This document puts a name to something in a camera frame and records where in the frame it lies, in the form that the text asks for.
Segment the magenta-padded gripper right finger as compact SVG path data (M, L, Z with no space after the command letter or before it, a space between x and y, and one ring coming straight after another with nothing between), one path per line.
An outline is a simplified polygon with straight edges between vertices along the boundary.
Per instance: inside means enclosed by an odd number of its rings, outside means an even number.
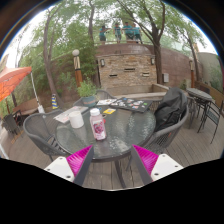
M167 154L157 155L137 145L132 146L131 155L144 185L183 169L183 166Z

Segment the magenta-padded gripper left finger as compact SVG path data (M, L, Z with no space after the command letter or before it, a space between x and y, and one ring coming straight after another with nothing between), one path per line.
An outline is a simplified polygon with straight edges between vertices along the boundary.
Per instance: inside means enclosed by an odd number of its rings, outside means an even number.
M45 171L82 186L93 155L94 148L90 145L68 157L58 157Z

